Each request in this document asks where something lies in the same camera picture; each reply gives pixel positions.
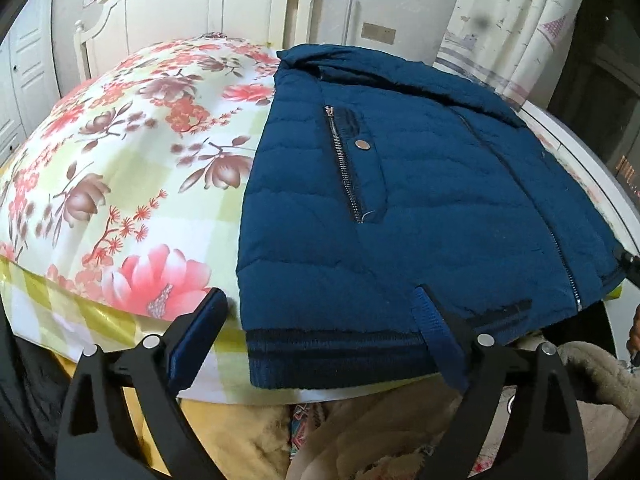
white headboard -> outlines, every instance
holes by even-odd
[[[298,0],[293,44],[307,43],[314,0]],[[74,44],[81,80],[98,76],[140,48],[207,32],[223,32],[283,48],[289,0],[100,0],[102,14]]]

light switch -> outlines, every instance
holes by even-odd
[[[364,22],[362,24],[362,33],[360,34],[360,37],[365,38],[366,40],[380,41],[382,43],[393,45],[396,39],[396,30],[394,28]]]

black clamp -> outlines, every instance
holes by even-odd
[[[192,314],[135,348],[85,349],[66,396],[56,480],[224,480],[176,401],[189,388],[225,322],[226,296],[212,289]],[[146,464],[123,387],[136,389],[167,476]]]
[[[629,251],[620,247],[614,254],[616,260],[625,271],[626,278],[640,288],[640,256],[633,256]]]
[[[577,401],[556,347],[498,345],[431,301],[464,354],[468,389],[417,480],[463,480],[482,449],[505,386],[517,387],[493,466],[478,480],[586,480],[587,450]]]

curtain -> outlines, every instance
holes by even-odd
[[[457,0],[433,66],[520,108],[582,0]]]

jacket collar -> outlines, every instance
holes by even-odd
[[[357,46],[301,44],[281,50],[284,66],[304,70],[322,81],[386,88],[419,95],[446,106],[469,108],[510,126],[524,126],[495,93],[462,77],[440,72],[379,50]]]

